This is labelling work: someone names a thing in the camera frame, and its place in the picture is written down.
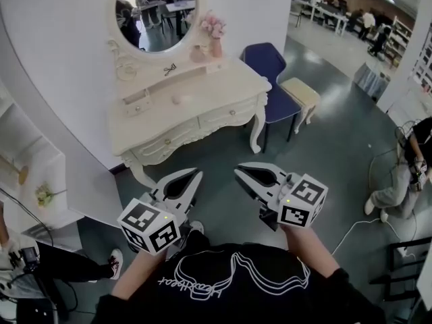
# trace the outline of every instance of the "gray floor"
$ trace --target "gray floor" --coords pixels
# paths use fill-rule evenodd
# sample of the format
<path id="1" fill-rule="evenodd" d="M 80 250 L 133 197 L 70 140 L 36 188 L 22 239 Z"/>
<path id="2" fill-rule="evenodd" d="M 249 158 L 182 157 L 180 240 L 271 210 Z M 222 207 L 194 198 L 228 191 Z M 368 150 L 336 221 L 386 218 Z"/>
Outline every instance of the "gray floor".
<path id="1" fill-rule="evenodd" d="M 146 171 L 155 180 L 187 167 L 204 171 L 190 218 L 204 223 L 213 244 L 260 242 L 282 248 L 286 247 L 284 237 L 259 220 L 259 206 L 240 189 L 234 180 L 233 168 L 241 162 L 262 161 L 275 163 L 286 171 L 308 173 L 329 187 L 324 209 L 313 228 L 333 251 L 354 222 L 366 219 L 362 206 L 369 195 L 369 163 L 374 155 L 395 147 L 395 125 L 348 77 L 300 43 L 287 38 L 284 57 L 288 66 L 280 80 L 298 77 L 322 97 L 321 108 L 312 124 L 302 126 L 291 143 L 286 143 L 289 121 L 271 126 L 267 152 L 258 155 L 253 155 L 248 145 L 251 124 L 247 129 L 223 128 L 183 146 L 166 162 L 147 167 Z M 390 153 L 376 162 L 372 176 L 374 185 L 389 184 L 390 177 L 386 173 L 394 159 Z M 123 206 L 146 190 L 129 171 L 119 173 L 116 180 Z M 421 195 L 418 206 L 427 206 L 426 195 Z M 401 236 L 404 240 L 409 240 L 413 233 L 408 223 L 395 222 L 396 230 L 405 234 Z M 125 266 L 132 260 L 134 255 L 126 247 L 120 231 L 89 219 L 80 221 L 79 228 L 90 258 L 103 263 L 110 250 L 119 246 L 125 254 Z M 335 255 L 350 274 L 352 283 L 374 303 L 381 304 L 383 288 L 370 286 L 369 280 L 385 272 L 385 247 L 397 241 L 388 226 L 358 225 Z M 99 296 L 112 286 L 109 280 L 75 284 L 80 300 L 78 309 L 94 311 Z M 62 289 L 68 304 L 72 305 L 71 294 L 66 294 L 70 290 Z M 399 304 L 381 305 L 390 317 Z M 89 315 L 74 313 L 70 323 L 89 323 L 90 320 Z"/>

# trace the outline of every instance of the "shoe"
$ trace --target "shoe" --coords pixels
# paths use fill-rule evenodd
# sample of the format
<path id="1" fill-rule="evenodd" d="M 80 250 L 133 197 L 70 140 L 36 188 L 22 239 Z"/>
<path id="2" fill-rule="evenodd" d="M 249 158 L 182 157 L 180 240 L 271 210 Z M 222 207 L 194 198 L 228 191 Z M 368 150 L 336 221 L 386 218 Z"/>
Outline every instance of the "shoe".
<path id="1" fill-rule="evenodd" d="M 192 221 L 190 222 L 190 226 L 192 229 L 190 230 L 189 234 L 194 230 L 198 230 L 202 235 L 204 235 L 204 225 L 200 221 Z"/>
<path id="2" fill-rule="evenodd" d="M 122 270 L 123 266 L 123 254 L 121 250 L 118 248 L 114 249 L 113 252 L 111 252 L 108 263 L 111 265 L 111 268 L 114 272 L 114 275 L 111 277 L 111 279 L 119 279 L 120 271 Z"/>
<path id="3" fill-rule="evenodd" d="M 375 205 L 372 203 L 371 197 L 367 200 L 366 204 L 364 205 L 364 213 L 369 216 L 373 209 L 375 208 Z"/>
<path id="4" fill-rule="evenodd" d="M 384 209 L 381 209 L 381 212 L 379 213 L 379 218 L 381 219 L 382 223 L 385 223 L 389 219 L 389 214 L 386 213 Z"/>

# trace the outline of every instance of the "white power cord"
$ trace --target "white power cord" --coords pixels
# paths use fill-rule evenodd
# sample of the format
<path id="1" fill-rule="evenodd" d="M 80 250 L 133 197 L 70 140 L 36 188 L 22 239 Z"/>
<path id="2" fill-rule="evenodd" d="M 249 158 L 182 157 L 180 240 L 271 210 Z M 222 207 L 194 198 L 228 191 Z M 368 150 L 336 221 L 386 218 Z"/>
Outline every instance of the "white power cord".
<path id="1" fill-rule="evenodd" d="M 336 253 L 336 251 L 338 250 L 338 248 L 342 245 L 342 243 L 344 242 L 344 240 L 346 239 L 346 237 L 348 236 L 348 234 L 354 229 L 354 227 L 359 224 L 359 223 L 373 223 L 376 221 L 380 221 L 380 219 L 373 219 L 372 221 L 357 221 L 356 223 L 354 223 L 350 230 L 348 230 L 348 232 L 345 234 L 345 236 L 342 238 L 341 242 L 336 246 L 335 250 L 333 251 L 333 253 L 331 254 L 332 256 Z M 391 228 L 391 230 L 393 230 L 394 235 L 396 235 L 399 239 L 399 242 L 402 242 L 402 239 L 399 237 L 398 233 L 396 233 L 396 230 L 393 228 L 393 226 L 386 222 L 386 224 L 388 224 Z"/>

